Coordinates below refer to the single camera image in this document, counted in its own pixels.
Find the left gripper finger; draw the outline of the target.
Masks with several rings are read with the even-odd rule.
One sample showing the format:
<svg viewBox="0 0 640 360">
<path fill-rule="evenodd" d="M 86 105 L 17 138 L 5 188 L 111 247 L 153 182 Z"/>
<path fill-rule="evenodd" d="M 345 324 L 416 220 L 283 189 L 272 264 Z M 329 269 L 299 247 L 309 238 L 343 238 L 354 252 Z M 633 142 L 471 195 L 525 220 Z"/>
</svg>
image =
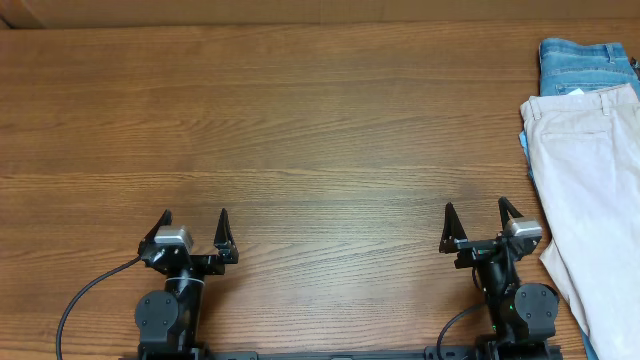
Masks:
<svg viewBox="0 0 640 360">
<path fill-rule="evenodd" d="M 148 245 L 153 244 L 155 236 L 158 233 L 159 229 L 162 226 L 171 225 L 172 224 L 172 219 L 173 219 L 173 216 L 172 216 L 171 211 L 169 209 L 166 209 L 163 212 L 163 214 L 160 216 L 160 218 L 156 222 L 156 224 L 151 228 L 151 230 L 140 241 L 138 249 L 139 250 L 145 250 Z"/>
<path fill-rule="evenodd" d="M 221 210 L 216 233 L 214 236 L 214 246 L 220 255 L 235 255 L 236 244 L 231 232 L 228 212 L 225 208 Z"/>
</svg>

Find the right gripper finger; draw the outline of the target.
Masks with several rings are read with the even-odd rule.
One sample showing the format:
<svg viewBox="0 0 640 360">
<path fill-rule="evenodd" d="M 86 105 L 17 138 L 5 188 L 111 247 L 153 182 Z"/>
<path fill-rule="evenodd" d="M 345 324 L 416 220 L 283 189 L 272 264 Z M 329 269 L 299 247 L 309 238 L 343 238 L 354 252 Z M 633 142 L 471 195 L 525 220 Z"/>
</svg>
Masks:
<svg viewBox="0 0 640 360">
<path fill-rule="evenodd" d="M 504 196 L 498 199 L 498 207 L 503 232 L 515 233 L 523 215 L 515 208 L 508 198 Z"/>
<path fill-rule="evenodd" d="M 460 250 L 462 243 L 466 243 L 468 237 L 461 224 L 459 216 L 451 202 L 445 206 L 444 227 L 441 235 L 439 252 L 455 253 Z"/>
</svg>

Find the beige khaki shorts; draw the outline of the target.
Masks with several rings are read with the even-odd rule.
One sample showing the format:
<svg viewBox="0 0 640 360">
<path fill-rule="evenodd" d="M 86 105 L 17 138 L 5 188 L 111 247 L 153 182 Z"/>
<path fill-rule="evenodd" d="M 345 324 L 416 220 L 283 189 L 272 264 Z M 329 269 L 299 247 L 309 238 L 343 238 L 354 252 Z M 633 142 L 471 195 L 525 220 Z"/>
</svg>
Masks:
<svg viewBox="0 0 640 360">
<path fill-rule="evenodd" d="M 601 359 L 639 356 L 639 99 L 630 85 L 520 107 L 552 241 L 540 259 Z"/>
</svg>

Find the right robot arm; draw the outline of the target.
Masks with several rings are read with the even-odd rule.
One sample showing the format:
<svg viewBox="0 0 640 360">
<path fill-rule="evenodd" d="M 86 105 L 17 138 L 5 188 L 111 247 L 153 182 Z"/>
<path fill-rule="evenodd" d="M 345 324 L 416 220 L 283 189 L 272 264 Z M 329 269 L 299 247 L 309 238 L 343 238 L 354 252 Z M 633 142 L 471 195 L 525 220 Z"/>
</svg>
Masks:
<svg viewBox="0 0 640 360">
<path fill-rule="evenodd" d="M 502 229 L 495 238 L 472 241 L 467 236 L 452 203 L 447 203 L 439 251 L 454 254 L 458 269 L 472 270 L 474 285 L 484 301 L 449 320 L 440 331 L 435 351 L 446 357 L 443 340 L 460 319 L 485 307 L 493 332 L 476 338 L 466 351 L 469 359 L 552 360 L 563 357 L 558 346 L 548 344 L 556 334 L 559 295 L 542 283 L 523 284 L 516 263 L 534 252 L 542 238 L 542 227 L 533 217 L 523 216 L 505 197 L 498 200 Z"/>
</svg>

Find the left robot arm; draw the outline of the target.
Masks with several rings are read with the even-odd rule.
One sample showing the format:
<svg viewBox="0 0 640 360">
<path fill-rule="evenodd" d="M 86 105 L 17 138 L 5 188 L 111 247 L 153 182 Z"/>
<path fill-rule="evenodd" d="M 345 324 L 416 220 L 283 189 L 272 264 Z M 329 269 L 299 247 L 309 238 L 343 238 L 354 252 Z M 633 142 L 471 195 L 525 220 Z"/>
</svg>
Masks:
<svg viewBox="0 0 640 360">
<path fill-rule="evenodd" d="M 197 340 L 200 310 L 208 276 L 223 275 L 239 252 L 222 210 L 214 234 L 213 254 L 193 254 L 194 240 L 184 226 L 172 224 L 165 210 L 143 238 L 138 255 L 145 266 L 166 277 L 162 290 L 144 295 L 136 305 L 139 359 L 211 359 L 208 345 Z"/>
</svg>

